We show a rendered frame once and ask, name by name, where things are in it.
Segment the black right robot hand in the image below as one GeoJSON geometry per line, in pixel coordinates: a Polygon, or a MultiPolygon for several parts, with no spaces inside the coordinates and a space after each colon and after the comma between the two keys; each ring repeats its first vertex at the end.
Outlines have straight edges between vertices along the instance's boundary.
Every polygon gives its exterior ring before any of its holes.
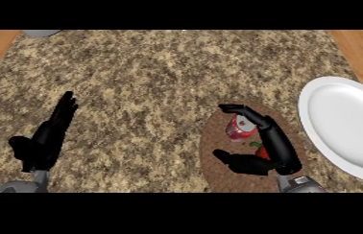
{"type": "Polygon", "coordinates": [[[220,104],[225,113],[247,117],[257,126],[269,159],[256,154],[237,154],[215,150],[213,154],[238,174],[266,176],[271,170],[290,176],[303,170],[303,163],[288,136],[274,117],[260,114],[248,105],[220,104]]]}

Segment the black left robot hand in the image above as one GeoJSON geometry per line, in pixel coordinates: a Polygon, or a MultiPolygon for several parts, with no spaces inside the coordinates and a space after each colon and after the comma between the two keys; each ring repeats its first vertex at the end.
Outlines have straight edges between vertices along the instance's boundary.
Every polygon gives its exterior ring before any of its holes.
{"type": "Polygon", "coordinates": [[[55,166],[77,109],[74,93],[67,91],[57,103],[51,119],[42,123],[33,137],[14,136],[9,139],[15,158],[23,162],[26,173],[48,171],[55,166]]]}

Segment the red bell pepper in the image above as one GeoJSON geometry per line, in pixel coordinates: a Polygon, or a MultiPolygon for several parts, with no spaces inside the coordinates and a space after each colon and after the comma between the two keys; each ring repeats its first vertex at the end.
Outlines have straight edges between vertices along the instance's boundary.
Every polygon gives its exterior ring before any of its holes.
{"type": "Polygon", "coordinates": [[[250,143],[250,146],[257,148],[257,151],[256,151],[256,155],[257,155],[257,156],[260,156],[260,157],[265,158],[265,159],[271,159],[271,156],[269,156],[266,147],[265,147],[265,145],[263,145],[262,143],[259,143],[259,142],[251,142],[251,143],[250,143]]]}

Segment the white plate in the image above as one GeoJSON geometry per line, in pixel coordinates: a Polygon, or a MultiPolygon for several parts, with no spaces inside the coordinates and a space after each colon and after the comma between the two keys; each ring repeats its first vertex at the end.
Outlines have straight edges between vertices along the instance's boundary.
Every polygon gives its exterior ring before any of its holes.
{"type": "Polygon", "coordinates": [[[299,115],[327,159],[363,179],[363,84],[341,77],[312,80],[300,94],[299,115]]]}

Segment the red can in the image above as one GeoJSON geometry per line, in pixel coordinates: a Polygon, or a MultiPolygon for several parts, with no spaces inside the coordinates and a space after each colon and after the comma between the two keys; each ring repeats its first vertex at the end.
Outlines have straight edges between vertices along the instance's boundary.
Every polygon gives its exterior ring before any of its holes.
{"type": "Polygon", "coordinates": [[[235,115],[226,127],[226,133],[234,142],[243,141],[257,131],[257,125],[243,115],[235,115]]]}

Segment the grey round object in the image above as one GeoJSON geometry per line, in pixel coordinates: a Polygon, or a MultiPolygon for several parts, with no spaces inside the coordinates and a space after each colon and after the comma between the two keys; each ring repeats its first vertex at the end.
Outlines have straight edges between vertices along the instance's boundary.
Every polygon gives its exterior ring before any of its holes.
{"type": "Polygon", "coordinates": [[[60,33],[60,30],[24,30],[23,31],[30,37],[48,37],[60,33]]]}

